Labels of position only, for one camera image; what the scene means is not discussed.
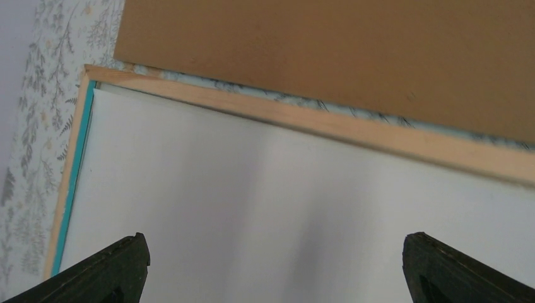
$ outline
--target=brown cardboard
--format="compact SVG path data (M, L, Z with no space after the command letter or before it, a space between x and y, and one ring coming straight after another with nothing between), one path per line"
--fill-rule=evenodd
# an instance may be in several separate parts
M126 0L115 58L535 142L527 0Z

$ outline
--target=teal edge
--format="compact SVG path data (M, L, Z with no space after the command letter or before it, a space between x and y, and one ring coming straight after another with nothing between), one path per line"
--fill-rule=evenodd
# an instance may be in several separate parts
M71 170L71 177L69 178L69 191L67 193L67 199L65 201L65 210L63 212L63 219L61 220L59 236L57 238L56 255L54 256L54 265L52 265L52 276L55 276L59 273L59 267L61 266L61 259L63 257L63 250L65 248L65 240L67 238L67 229L69 228L71 210L73 209L76 183L78 181L78 174L80 172L80 167L83 160L83 152L85 149L85 143L87 141L87 134L91 122L93 89L95 87L97 87L97 82L89 81L89 84L87 86L87 92L85 95L82 120L80 122L80 131L78 133L78 140L76 141L76 149L74 151L73 168Z

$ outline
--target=floral tablecloth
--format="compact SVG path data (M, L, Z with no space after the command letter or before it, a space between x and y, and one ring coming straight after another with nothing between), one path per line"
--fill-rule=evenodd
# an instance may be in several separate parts
M86 63L355 117L380 119L406 127L432 128L402 117L115 61L112 54L122 7L123 0L41 0L36 9L34 43L30 45L25 75L21 80L23 93L18 101L16 132L0 199L0 300L41 282L78 83ZM435 129L494 144L524 149L535 147L478 134Z

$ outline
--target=whiteboard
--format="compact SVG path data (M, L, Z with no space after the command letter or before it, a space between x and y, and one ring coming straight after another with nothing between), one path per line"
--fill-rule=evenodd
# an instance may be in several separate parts
M142 302L411 302L424 231L535 287L532 190L102 89L62 270L142 232Z

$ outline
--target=white wall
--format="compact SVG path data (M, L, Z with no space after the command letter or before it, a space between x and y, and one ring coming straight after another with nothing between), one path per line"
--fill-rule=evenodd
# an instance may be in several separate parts
M0 192L6 177L15 109L39 0L0 0Z
M104 88L63 269L142 232L142 302L408 303L424 231L535 287L533 190Z

